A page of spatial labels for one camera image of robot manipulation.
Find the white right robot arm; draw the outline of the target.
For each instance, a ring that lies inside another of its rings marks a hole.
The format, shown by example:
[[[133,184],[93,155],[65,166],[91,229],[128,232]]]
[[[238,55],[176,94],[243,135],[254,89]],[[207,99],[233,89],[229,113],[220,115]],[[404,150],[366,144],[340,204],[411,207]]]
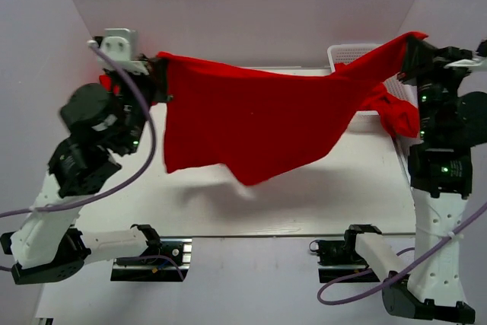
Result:
[[[393,316],[472,324],[460,281],[460,232],[473,185],[471,150],[486,141],[486,95],[459,95],[463,79],[486,68],[486,45],[476,51],[439,49],[407,39],[399,80],[416,87],[420,141],[409,149],[415,203],[414,260],[405,265],[372,225],[353,225],[343,252],[365,261],[384,284],[384,307]]]

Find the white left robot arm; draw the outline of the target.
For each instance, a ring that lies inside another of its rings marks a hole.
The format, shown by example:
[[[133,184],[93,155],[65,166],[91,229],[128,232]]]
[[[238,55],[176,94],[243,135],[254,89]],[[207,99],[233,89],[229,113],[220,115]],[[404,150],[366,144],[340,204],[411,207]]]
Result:
[[[111,195],[104,186],[120,171],[116,156],[137,152],[143,130],[154,130],[151,105],[171,100],[164,58],[121,61],[105,74],[109,87],[85,84],[60,108],[68,138],[49,159],[22,226],[1,236],[3,251],[14,259],[10,272],[18,285],[60,282],[104,260],[129,266],[162,260],[163,244],[150,225],[105,233],[75,225],[82,207]]]

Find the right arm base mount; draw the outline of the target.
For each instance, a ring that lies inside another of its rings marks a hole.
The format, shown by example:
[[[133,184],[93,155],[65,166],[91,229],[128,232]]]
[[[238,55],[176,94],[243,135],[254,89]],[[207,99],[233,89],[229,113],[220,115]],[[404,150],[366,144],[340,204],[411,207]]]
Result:
[[[314,240],[309,251],[318,258],[318,276],[321,284],[347,276],[341,283],[378,283],[366,261],[354,251],[348,252],[344,240]]]

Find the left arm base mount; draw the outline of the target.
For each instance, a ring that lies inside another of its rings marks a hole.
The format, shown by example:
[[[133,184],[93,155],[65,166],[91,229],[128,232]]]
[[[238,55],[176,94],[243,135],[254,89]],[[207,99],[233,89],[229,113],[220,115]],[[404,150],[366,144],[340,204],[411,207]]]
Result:
[[[161,238],[141,256],[113,261],[111,282],[183,282],[192,256],[192,238]]]

